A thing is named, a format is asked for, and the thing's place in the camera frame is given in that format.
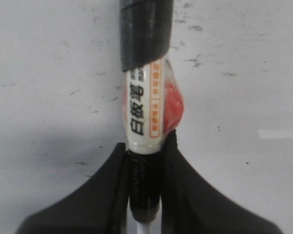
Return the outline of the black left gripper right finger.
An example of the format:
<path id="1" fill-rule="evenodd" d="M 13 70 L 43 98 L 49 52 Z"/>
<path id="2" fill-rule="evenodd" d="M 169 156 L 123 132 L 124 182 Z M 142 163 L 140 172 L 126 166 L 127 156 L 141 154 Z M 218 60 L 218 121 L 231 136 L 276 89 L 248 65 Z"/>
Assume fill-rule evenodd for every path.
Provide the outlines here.
<path id="1" fill-rule="evenodd" d="M 164 234 L 280 234 L 274 223 L 241 207 L 213 188 L 187 162 L 171 131 L 163 148 Z"/>

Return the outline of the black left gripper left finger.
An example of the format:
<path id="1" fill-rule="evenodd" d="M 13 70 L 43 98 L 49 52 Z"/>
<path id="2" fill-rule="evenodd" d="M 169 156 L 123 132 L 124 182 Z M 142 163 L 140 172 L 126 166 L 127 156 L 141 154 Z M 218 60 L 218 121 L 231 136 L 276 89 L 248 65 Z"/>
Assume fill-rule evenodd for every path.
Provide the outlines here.
<path id="1" fill-rule="evenodd" d="M 73 193 L 27 217 L 18 234 L 125 234 L 129 193 L 126 146 Z"/>

